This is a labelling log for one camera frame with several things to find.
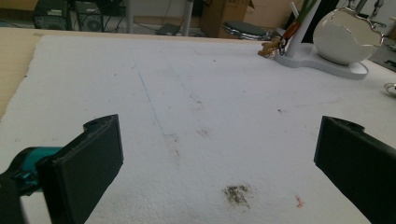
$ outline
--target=gray speaker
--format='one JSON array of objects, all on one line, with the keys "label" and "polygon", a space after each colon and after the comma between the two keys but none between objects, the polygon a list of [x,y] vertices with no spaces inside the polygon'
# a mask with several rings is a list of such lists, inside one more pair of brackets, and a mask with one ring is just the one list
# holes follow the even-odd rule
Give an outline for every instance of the gray speaker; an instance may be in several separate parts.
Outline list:
[{"label": "gray speaker", "polygon": [[78,29],[85,32],[103,32],[103,15],[93,2],[76,2]]}]

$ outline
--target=dirt spot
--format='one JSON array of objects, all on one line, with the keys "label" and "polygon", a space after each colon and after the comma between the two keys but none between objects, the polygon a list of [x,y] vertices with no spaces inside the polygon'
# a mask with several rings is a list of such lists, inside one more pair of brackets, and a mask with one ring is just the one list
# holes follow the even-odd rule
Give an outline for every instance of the dirt spot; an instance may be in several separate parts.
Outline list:
[{"label": "dirt spot", "polygon": [[250,208],[247,201],[247,195],[250,193],[249,187],[244,185],[228,186],[223,192],[230,204]]},{"label": "dirt spot", "polygon": [[43,36],[43,34],[39,34],[39,33],[34,33],[33,35],[35,35],[35,36]]},{"label": "dirt spot", "polygon": [[279,114],[283,114],[286,112],[286,110],[278,109],[277,112],[279,112]]},{"label": "dirt spot", "polygon": [[210,138],[210,133],[209,133],[209,131],[207,131],[207,130],[205,130],[205,129],[199,130],[199,131],[197,131],[197,133],[198,133],[199,135],[201,135],[203,138]]}]

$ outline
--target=pencil line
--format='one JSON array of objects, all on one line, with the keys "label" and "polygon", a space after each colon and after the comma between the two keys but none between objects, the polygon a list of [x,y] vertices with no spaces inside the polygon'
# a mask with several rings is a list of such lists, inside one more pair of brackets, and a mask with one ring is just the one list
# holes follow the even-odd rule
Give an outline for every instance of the pencil line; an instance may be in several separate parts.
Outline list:
[{"label": "pencil line", "polygon": [[138,74],[139,74],[139,77],[140,77],[140,81],[142,82],[143,87],[145,88],[146,95],[148,97],[148,102],[151,105],[151,109],[152,109],[152,112],[154,114],[154,118],[157,121],[158,126],[160,127],[161,133],[163,133],[163,135],[165,135],[165,133],[163,132],[163,126],[161,125],[160,120],[158,119],[157,112],[155,111],[154,105],[152,104],[151,98],[149,97],[149,91],[148,91],[148,88],[146,87],[146,83],[145,83],[144,79],[142,78],[142,75],[140,74],[140,72],[138,72]]}]

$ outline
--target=stain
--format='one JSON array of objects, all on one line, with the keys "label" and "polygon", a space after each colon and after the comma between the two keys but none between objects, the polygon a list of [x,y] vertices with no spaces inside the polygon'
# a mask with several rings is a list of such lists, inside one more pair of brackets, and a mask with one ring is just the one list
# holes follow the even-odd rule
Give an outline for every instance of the stain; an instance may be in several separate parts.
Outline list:
[{"label": "stain", "polygon": [[250,208],[247,201],[247,195],[250,193],[249,187],[244,185],[228,186],[223,192],[231,205]]},{"label": "stain", "polygon": [[287,112],[287,111],[286,111],[286,110],[283,110],[283,109],[278,109],[277,112],[279,112],[279,114],[283,114],[283,113],[285,113],[285,112]]},{"label": "stain", "polygon": [[203,138],[209,138],[210,137],[209,131],[207,131],[205,129],[199,130],[199,131],[197,131],[197,133],[199,135],[201,135]]},{"label": "stain", "polygon": [[35,36],[43,36],[43,34],[39,34],[39,33],[34,33],[33,35],[35,35]]},{"label": "stain", "polygon": [[296,207],[302,208],[304,206],[305,202],[303,202],[303,200],[298,195],[296,195],[295,198],[296,198],[297,203],[298,203]]}]

